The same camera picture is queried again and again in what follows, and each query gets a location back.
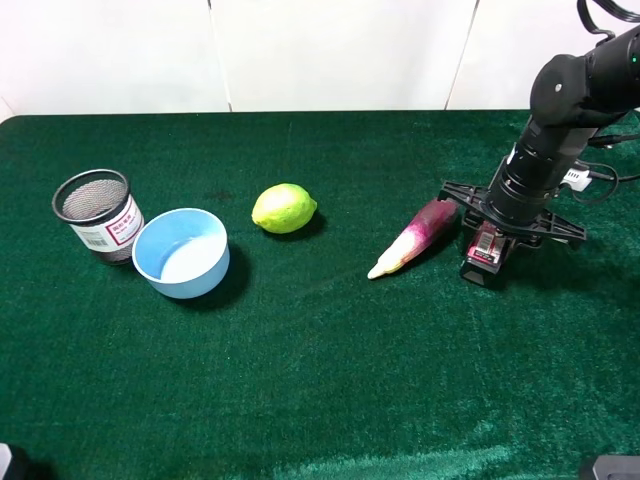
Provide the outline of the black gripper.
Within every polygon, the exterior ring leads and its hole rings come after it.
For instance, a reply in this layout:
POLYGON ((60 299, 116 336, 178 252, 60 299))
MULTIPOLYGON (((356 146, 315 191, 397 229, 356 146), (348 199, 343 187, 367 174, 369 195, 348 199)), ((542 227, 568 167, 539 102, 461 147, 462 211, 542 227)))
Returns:
POLYGON ((535 251, 542 245, 542 239, 551 239, 578 248, 586 240, 586 230, 547 209, 543 209, 528 225, 517 225, 511 220, 500 218, 487 202, 488 188, 445 181, 439 192, 440 200, 451 199, 466 211, 461 219, 461 229, 465 238, 475 238, 485 228, 485 221, 505 234, 508 262, 520 251, 535 251))

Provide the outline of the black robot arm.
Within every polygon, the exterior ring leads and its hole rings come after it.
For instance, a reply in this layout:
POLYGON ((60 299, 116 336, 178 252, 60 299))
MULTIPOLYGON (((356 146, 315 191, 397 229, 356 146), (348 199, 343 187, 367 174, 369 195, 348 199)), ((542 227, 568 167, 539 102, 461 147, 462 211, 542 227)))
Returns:
POLYGON ((474 231, 466 262, 495 273, 517 245, 544 239, 577 247, 583 228, 547 208, 596 132, 639 105, 639 30, 607 40, 583 56, 554 56, 538 73, 530 117, 490 184, 446 182, 440 198, 465 209, 474 231))

